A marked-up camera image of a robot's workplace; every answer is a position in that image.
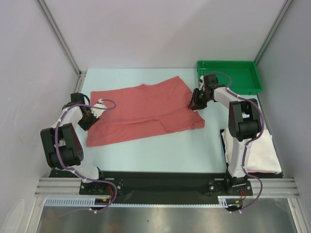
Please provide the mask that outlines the red t shirt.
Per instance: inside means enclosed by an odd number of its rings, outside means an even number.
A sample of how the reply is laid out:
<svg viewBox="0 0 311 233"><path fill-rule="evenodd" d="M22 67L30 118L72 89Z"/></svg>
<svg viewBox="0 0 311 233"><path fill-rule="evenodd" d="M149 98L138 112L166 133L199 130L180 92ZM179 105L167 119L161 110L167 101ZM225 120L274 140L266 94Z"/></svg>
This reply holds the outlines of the red t shirt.
<svg viewBox="0 0 311 233"><path fill-rule="evenodd" d="M188 109L191 97L190 88L178 76L154 85L93 91L91 103L104 99L109 110L88 130L86 145L105 146L201 129L205 120Z"/></svg>

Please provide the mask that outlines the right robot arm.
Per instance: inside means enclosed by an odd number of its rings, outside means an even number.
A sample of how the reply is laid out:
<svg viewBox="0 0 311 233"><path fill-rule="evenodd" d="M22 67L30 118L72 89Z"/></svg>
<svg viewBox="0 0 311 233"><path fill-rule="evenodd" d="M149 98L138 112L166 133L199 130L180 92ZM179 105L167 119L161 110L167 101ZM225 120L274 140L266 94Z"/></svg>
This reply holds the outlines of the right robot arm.
<svg viewBox="0 0 311 233"><path fill-rule="evenodd" d="M200 87L195 88L188 108L202 110L209 101L221 103L229 110L228 129L233 137L231 162L226 170L224 189L230 195L237 194L247 185L250 148L264 130L263 113L256 99L246 99L230 90L231 78L214 71L202 76Z"/></svg>

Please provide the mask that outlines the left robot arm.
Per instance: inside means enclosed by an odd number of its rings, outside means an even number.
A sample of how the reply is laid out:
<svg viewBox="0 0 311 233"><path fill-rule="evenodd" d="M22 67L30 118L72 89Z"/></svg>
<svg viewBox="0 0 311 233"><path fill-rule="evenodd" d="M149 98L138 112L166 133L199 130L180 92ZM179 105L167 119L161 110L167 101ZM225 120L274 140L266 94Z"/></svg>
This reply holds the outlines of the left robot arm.
<svg viewBox="0 0 311 233"><path fill-rule="evenodd" d="M96 166L83 162L84 152L76 127L88 131L104 113L104 100L91 106L89 98L82 93L70 95L70 102L62 107L60 118L51 127L40 132L47 164L52 169L65 170L79 177L97 194L107 190L107 181L100 178Z"/></svg>

